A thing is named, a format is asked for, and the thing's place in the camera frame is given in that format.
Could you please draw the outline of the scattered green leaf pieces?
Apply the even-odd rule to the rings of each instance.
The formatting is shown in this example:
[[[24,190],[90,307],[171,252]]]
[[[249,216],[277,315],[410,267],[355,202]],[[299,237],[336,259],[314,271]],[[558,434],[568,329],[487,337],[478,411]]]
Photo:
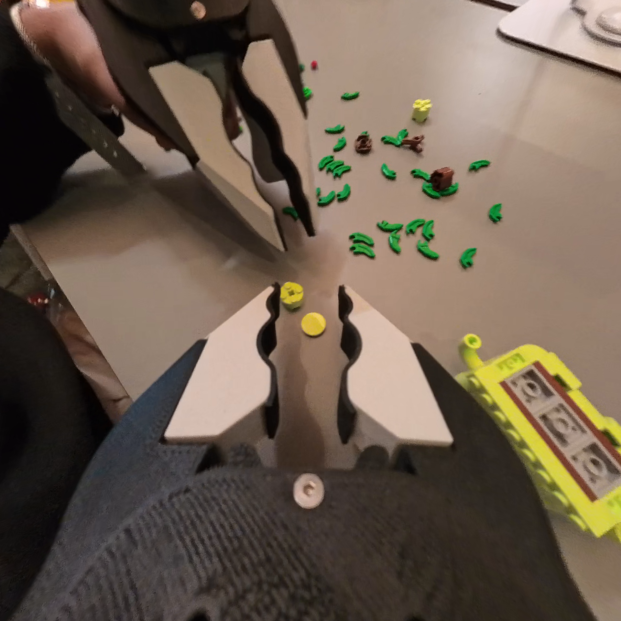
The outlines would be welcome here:
[[[360,91],[355,91],[352,93],[345,92],[341,95],[340,99],[342,101],[353,101],[357,99],[360,95]],[[331,134],[338,137],[337,143],[332,148],[332,154],[323,157],[317,164],[318,171],[324,171],[326,174],[332,176],[334,180],[340,179],[342,175],[348,173],[352,167],[347,165],[344,160],[336,159],[335,154],[342,151],[347,144],[345,132],[345,126],[343,124],[337,124],[333,127],[326,127],[324,132],[326,134]],[[396,148],[405,148],[400,146],[400,142],[403,138],[411,137],[409,136],[409,131],[407,128],[403,128],[400,130],[395,136],[384,135],[380,137],[380,142],[384,145],[391,145]],[[471,162],[468,166],[468,172],[478,172],[481,168],[486,168],[491,165],[491,162],[488,159],[478,159]],[[396,181],[397,173],[395,170],[388,167],[386,163],[383,163],[380,167],[380,172],[382,176],[388,181]],[[429,179],[431,173],[423,171],[420,168],[414,168],[410,170],[410,175],[414,179],[418,179],[422,181],[422,185],[425,181]],[[343,185],[343,188],[338,191],[330,191],[325,195],[322,195],[321,188],[315,189],[315,198],[317,200],[316,205],[319,207],[326,207],[331,205],[333,202],[344,202],[351,196],[352,189],[348,183]],[[282,209],[283,214],[289,215],[295,221],[299,220],[299,213],[296,208],[293,206],[287,206]],[[487,214],[490,221],[493,223],[498,223],[502,220],[502,204],[494,204],[488,210]],[[434,230],[435,221],[428,219],[413,219],[407,224],[403,223],[391,223],[386,220],[379,221],[376,223],[376,227],[379,231],[387,234],[387,242],[392,252],[395,254],[400,254],[402,251],[400,245],[401,233],[404,232],[406,235],[417,235],[420,232],[420,239],[417,240],[417,252],[419,252],[422,256],[429,260],[438,260],[439,254],[434,251],[429,242],[435,238],[435,230]],[[349,251],[353,255],[363,255],[367,256],[369,259],[375,259],[375,241],[374,239],[362,232],[353,232],[348,237],[350,241]],[[470,247],[462,252],[459,257],[459,264],[463,269],[469,269],[474,265],[474,258],[477,254],[477,248]]]

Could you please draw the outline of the white book stand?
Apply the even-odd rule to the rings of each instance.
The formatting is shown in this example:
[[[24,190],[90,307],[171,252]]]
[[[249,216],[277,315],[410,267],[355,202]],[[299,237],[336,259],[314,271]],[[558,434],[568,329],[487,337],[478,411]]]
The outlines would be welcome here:
[[[620,74],[620,1],[527,1],[503,17],[509,41]]]

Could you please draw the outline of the person's left hand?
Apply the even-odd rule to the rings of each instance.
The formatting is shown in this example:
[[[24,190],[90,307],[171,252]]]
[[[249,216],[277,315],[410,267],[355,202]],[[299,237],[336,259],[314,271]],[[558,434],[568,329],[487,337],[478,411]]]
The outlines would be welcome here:
[[[97,113],[126,117],[166,151],[174,144],[128,103],[110,74],[97,36],[75,1],[21,1],[26,42]]]

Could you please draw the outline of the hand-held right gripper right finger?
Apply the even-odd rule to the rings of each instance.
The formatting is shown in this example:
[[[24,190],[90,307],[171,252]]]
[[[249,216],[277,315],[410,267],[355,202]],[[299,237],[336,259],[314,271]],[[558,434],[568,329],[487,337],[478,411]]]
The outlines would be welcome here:
[[[350,286],[338,288],[340,348],[347,357],[337,404],[338,436],[356,453],[379,446],[448,447],[448,428],[408,336]]]

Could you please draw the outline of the person's left forearm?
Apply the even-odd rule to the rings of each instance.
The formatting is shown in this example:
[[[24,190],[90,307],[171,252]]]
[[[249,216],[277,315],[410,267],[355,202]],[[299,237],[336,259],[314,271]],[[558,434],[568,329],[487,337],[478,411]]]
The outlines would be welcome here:
[[[63,174],[89,151],[58,118],[45,82],[50,66],[26,42],[17,16],[19,2],[1,2],[2,242],[11,225],[50,205]],[[120,115],[94,112],[116,136],[122,135]]]

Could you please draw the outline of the pile of small mixed pieces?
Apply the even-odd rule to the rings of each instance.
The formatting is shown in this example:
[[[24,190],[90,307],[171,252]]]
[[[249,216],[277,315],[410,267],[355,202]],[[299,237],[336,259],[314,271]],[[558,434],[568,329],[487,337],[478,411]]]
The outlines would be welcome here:
[[[300,78],[300,84],[302,87],[302,96],[304,102],[310,101],[314,96],[314,89],[312,84],[307,83],[309,75],[314,74],[319,69],[319,62],[317,60],[311,60],[309,63],[298,63],[298,73]]]

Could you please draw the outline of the lime green brick model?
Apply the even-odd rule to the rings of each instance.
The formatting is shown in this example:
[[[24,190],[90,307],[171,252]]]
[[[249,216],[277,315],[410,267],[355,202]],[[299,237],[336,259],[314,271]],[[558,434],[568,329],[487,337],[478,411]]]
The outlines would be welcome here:
[[[465,335],[455,376],[495,420],[544,506],[581,531],[620,543],[620,424],[603,416],[553,352],[521,345],[487,361]]]

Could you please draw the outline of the person's black clothed body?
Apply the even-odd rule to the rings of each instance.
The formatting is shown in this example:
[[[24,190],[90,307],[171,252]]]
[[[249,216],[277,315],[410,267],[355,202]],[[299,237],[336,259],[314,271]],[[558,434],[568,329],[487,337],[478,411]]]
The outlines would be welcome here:
[[[1,619],[11,618],[112,423],[56,329],[1,289]]]

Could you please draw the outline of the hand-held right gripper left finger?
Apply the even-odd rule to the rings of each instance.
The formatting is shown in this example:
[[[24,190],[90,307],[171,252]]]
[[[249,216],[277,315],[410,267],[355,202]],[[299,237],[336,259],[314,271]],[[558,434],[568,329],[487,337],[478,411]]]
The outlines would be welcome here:
[[[213,330],[163,439],[221,451],[274,440],[279,425],[276,347],[280,287],[268,286]]]

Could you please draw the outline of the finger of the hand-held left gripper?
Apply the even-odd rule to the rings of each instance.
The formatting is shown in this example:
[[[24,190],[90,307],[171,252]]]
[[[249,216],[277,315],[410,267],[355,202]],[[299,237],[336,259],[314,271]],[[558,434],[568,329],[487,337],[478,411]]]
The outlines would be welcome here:
[[[253,175],[260,194],[279,215],[285,199],[306,234],[316,236],[317,208],[308,123],[297,91],[272,40],[249,45],[240,77],[250,97],[240,106],[250,131]]]
[[[252,167],[229,139],[224,99],[209,75],[171,61],[149,73],[198,156],[201,173],[237,215],[276,250],[285,251],[272,206],[260,194]]]

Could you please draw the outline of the brown block on green leaves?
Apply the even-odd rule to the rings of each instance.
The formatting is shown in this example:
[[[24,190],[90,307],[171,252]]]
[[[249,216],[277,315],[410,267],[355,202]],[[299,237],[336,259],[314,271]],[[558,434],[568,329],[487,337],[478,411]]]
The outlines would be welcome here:
[[[433,171],[429,179],[422,185],[425,195],[433,199],[440,199],[454,195],[459,189],[459,183],[454,182],[454,170],[443,167]]]

